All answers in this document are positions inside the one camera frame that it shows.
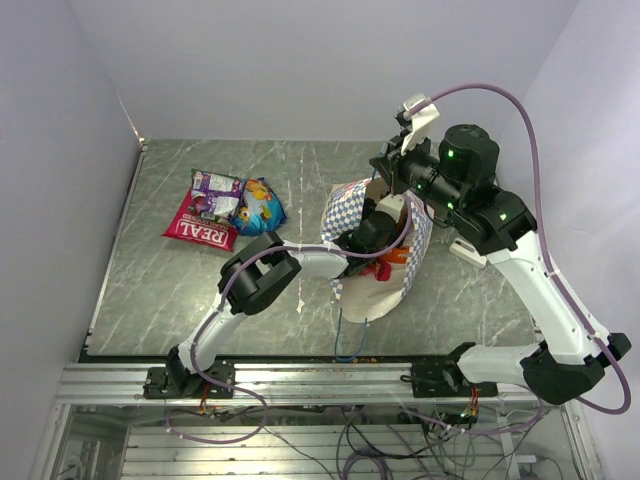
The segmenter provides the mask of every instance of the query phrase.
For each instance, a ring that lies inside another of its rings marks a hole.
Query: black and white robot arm
[[[275,233],[264,234],[225,264],[220,292],[248,259],[273,246],[290,247],[288,252],[263,257],[238,276],[224,309],[198,341],[198,366],[211,366],[220,347],[247,316],[271,305],[297,275],[331,279],[364,268],[371,260],[348,258],[331,250],[375,253],[389,246],[404,207],[400,194],[409,189],[425,203],[444,211],[445,222],[505,276],[545,337],[541,343],[519,347],[460,345],[448,356],[450,361],[442,372],[452,387],[482,382],[515,384],[529,387],[549,403],[561,404],[591,390],[609,366],[594,337],[607,345],[616,360],[629,351],[626,335],[610,333],[569,287],[595,330],[595,335],[590,335],[558,290],[552,276],[562,278],[562,274],[545,267],[534,216],[517,195],[495,185],[499,147],[487,132],[476,125],[451,127],[440,143],[439,159],[431,156],[427,133],[439,114],[433,104],[413,112],[424,101],[423,95],[417,95],[404,103],[396,116],[400,134],[370,160],[388,184],[390,194],[356,230],[335,243],[313,246],[314,251],[283,242]],[[220,300],[218,294],[214,308]],[[201,327],[174,347],[167,359],[167,370],[177,372],[178,382],[183,384],[185,378],[196,373],[190,349]]]

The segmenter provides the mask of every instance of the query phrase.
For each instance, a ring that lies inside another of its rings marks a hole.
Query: red package
[[[191,190],[189,190],[178,209],[178,213],[173,217],[171,225],[162,235],[200,245],[221,248],[228,252],[232,251],[238,231],[231,225],[205,220],[196,216],[192,203]]]

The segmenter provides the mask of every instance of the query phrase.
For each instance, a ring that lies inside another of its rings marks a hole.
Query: open bag
[[[362,220],[365,199],[372,198],[378,202],[387,191],[381,178],[334,186],[322,216],[322,240],[334,241],[342,233],[355,229]],[[407,294],[420,269],[433,224],[422,201],[411,192],[407,192],[407,195],[411,198],[411,226],[398,246],[404,248],[406,261],[385,262],[387,271],[384,280],[372,272],[330,280],[342,315],[350,322],[371,322],[389,313]]]

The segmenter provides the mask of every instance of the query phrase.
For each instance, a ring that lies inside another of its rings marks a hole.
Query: wall
[[[582,0],[526,95],[542,164],[550,249],[591,311],[635,342],[622,362],[640,393],[640,3]],[[519,118],[501,139],[502,186],[533,205]],[[588,395],[615,407],[613,372]],[[622,417],[590,412],[608,478],[637,478],[638,400]]]
[[[523,95],[577,3],[70,1],[142,136],[305,140],[386,140],[402,101],[458,83]],[[442,106],[439,134],[511,116],[488,94]]]
[[[27,478],[86,334],[139,148],[63,0],[0,15],[0,465]]]

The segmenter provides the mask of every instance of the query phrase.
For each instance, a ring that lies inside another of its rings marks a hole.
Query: gray table top
[[[332,185],[367,177],[380,142],[150,140],[108,272],[89,343],[92,355],[158,355],[184,340],[213,301],[219,269],[232,254],[162,237],[189,188],[192,168],[264,176],[293,242],[320,240]],[[367,330],[365,355],[448,353],[465,341],[533,341],[529,314],[493,267],[448,252],[455,232],[435,228],[411,291]],[[237,252],[250,239],[238,237]],[[296,307],[299,292],[302,311]],[[247,319],[220,353],[333,355],[338,308],[328,282],[294,281],[274,305]],[[339,353],[353,353],[362,324],[343,322]]]

